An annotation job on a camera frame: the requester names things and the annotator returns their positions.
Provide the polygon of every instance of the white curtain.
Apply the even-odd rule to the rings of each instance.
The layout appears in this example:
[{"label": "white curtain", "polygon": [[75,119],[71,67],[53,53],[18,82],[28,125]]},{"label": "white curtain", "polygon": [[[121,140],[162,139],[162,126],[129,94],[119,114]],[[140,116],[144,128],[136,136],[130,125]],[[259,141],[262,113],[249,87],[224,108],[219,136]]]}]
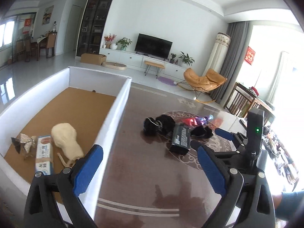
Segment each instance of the white curtain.
[{"label": "white curtain", "polygon": [[220,72],[229,45],[230,45],[230,36],[228,36],[225,33],[219,32],[216,36],[215,44],[211,52],[207,66],[205,68],[205,71],[203,73],[203,76],[206,75],[208,69],[213,69],[217,73]]},{"label": "white curtain", "polygon": [[286,83],[284,80],[286,79],[288,74],[290,74],[291,71],[292,63],[289,53],[282,51],[281,56],[279,58],[276,76],[266,99],[267,101],[271,102],[272,104],[275,104],[276,94],[278,90],[282,89],[280,87],[288,85],[288,83]]}]

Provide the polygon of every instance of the black television screen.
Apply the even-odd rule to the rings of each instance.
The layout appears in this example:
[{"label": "black television screen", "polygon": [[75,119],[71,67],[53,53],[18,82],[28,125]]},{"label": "black television screen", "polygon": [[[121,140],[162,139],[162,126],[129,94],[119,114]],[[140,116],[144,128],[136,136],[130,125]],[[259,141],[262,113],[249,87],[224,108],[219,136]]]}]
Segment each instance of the black television screen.
[{"label": "black television screen", "polygon": [[168,58],[172,42],[152,37],[145,34],[139,34],[135,51],[154,55],[161,58]]}]

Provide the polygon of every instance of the purple rug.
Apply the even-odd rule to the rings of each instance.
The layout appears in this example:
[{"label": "purple rug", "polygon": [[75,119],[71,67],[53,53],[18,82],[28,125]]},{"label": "purple rug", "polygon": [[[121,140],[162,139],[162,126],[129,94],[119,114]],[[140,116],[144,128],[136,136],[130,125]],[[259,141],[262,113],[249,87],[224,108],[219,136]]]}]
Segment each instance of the purple rug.
[{"label": "purple rug", "polygon": [[169,85],[169,86],[176,86],[175,84],[174,84],[174,80],[171,80],[171,79],[169,79],[169,78],[166,78],[166,77],[158,77],[157,78],[160,82],[162,82],[162,83],[165,83],[165,84],[167,84],[167,85]]}]

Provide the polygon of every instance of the white tv cabinet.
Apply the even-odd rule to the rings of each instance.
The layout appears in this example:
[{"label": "white tv cabinet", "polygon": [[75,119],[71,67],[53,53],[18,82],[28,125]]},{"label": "white tv cabinet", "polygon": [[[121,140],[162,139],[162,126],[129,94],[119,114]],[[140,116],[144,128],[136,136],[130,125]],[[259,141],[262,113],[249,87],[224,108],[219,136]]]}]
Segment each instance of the white tv cabinet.
[{"label": "white tv cabinet", "polygon": [[[146,65],[145,61],[150,61],[165,66],[165,69],[161,71],[159,76],[167,77],[175,81],[184,80],[185,68],[178,65],[158,60],[152,57],[136,54],[135,52],[130,51],[121,51],[121,50],[112,50],[101,48],[99,54],[107,56],[107,61],[123,63],[127,65],[128,68],[145,71]],[[149,73],[155,74],[155,67],[151,67]]]}]

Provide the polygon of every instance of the black plush toy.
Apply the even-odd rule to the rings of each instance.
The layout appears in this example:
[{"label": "black plush toy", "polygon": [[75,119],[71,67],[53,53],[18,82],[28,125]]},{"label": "black plush toy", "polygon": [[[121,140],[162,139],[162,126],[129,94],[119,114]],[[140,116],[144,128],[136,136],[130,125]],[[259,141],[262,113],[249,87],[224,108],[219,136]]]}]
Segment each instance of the black plush toy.
[{"label": "black plush toy", "polygon": [[173,131],[175,126],[175,121],[171,116],[162,114],[156,117],[154,120],[152,117],[148,117],[143,122],[143,132],[146,136],[155,136],[156,133],[162,135],[167,135],[169,132]]},{"label": "black plush toy", "polygon": [[205,139],[211,138],[213,136],[212,129],[209,128],[208,126],[204,127],[203,125],[200,125],[200,126],[194,128],[191,131],[191,136],[192,135],[199,137],[199,138],[205,138]]}]

